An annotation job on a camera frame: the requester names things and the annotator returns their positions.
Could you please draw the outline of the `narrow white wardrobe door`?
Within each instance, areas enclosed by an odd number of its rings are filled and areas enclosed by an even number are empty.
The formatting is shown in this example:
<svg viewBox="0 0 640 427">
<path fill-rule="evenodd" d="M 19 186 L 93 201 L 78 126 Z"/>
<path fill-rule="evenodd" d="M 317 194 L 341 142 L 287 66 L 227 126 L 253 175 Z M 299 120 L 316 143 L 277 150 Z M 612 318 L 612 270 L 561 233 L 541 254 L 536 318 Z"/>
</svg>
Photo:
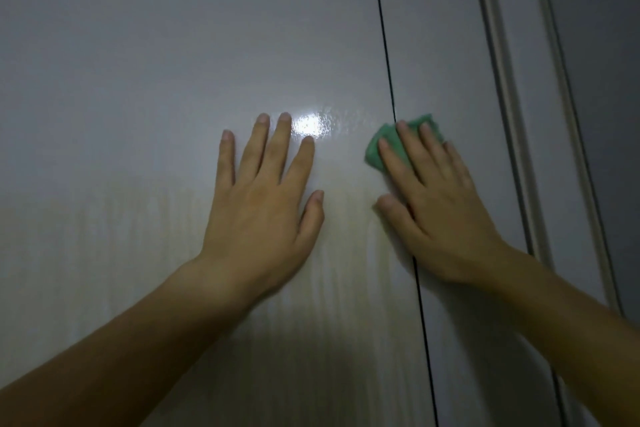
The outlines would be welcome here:
<svg viewBox="0 0 640 427">
<path fill-rule="evenodd" d="M 432 114 L 500 235 L 527 251 L 479 0 L 380 0 L 397 120 Z M 561 427 L 548 363 L 490 296 L 418 270 L 438 427 Z"/>
</svg>

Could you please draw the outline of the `person's left forearm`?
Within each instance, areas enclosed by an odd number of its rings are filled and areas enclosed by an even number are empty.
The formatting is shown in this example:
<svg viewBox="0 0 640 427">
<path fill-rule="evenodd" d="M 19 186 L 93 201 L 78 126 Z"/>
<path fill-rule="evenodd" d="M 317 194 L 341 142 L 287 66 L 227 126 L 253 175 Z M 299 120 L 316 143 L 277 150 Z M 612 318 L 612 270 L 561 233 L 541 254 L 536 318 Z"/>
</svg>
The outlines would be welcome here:
<svg viewBox="0 0 640 427">
<path fill-rule="evenodd" d="M 0 390 L 0 427 L 136 427 L 260 296 L 264 272 L 194 260 Z"/>
</svg>

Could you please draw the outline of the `person's left hand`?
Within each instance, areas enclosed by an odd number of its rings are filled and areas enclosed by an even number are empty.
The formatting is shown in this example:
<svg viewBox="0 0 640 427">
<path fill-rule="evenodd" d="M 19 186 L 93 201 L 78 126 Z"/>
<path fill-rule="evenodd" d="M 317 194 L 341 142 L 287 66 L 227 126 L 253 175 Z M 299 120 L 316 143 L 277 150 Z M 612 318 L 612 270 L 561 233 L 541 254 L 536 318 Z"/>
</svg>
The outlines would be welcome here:
<svg viewBox="0 0 640 427">
<path fill-rule="evenodd" d="M 202 284 L 225 306 L 251 307 L 276 291 L 297 273 L 314 249 L 298 245 L 300 220 L 308 201 L 303 198 L 314 165 L 314 138 L 303 138 L 279 183 L 266 183 L 261 181 L 261 164 L 273 135 L 269 132 L 269 116 L 259 115 L 239 165 L 235 165 L 234 185 L 217 188 L 215 181 L 204 244 L 196 263 L 202 271 Z"/>
</svg>

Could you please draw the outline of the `person's right forearm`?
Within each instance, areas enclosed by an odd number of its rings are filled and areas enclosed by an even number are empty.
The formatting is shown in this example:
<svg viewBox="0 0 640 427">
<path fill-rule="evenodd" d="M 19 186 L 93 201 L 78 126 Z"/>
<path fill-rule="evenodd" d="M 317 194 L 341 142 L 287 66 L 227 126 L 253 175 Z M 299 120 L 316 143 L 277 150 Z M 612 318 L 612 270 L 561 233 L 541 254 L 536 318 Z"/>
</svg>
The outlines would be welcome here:
<svg viewBox="0 0 640 427">
<path fill-rule="evenodd" d="M 640 427 L 640 329 L 509 246 L 473 258 L 495 295 L 603 427 Z"/>
</svg>

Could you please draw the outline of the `wide white wardrobe door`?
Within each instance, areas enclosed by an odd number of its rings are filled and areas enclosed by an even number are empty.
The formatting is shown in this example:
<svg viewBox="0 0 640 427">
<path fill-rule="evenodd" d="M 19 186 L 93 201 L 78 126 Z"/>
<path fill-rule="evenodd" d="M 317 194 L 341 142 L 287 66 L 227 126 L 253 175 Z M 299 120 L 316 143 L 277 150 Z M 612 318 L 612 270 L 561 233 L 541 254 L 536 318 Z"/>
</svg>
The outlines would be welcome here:
<svg viewBox="0 0 640 427">
<path fill-rule="evenodd" d="M 153 427 L 433 427 L 417 284 L 364 163 L 392 120 L 378 0 L 0 0 L 0 388 L 199 252 L 225 129 L 309 135 L 308 262 Z"/>
</svg>

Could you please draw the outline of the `person's right hand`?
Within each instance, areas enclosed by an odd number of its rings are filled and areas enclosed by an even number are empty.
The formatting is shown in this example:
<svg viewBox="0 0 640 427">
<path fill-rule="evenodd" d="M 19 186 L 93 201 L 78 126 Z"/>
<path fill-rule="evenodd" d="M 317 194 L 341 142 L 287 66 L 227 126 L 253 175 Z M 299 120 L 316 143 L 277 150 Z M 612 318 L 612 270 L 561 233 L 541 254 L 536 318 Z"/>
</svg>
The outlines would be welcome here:
<svg viewBox="0 0 640 427">
<path fill-rule="evenodd" d="M 378 150 L 401 195 L 395 197 L 428 236 L 428 251 L 417 263 L 442 280 L 498 291 L 516 251 L 500 237 L 476 188 L 464 188 L 453 175 L 444 144 L 436 181 L 421 181 L 386 139 Z"/>
</svg>

